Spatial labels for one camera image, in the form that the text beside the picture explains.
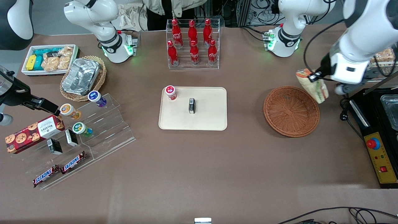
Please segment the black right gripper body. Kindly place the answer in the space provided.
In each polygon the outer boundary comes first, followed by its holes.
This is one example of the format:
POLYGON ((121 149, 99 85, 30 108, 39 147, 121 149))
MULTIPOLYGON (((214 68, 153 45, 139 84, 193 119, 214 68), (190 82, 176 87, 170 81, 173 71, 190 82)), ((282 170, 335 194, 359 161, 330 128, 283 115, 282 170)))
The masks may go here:
POLYGON ((16 82, 1 95, 0 103, 6 106, 20 106, 31 102, 32 99, 30 87, 22 82, 16 82))

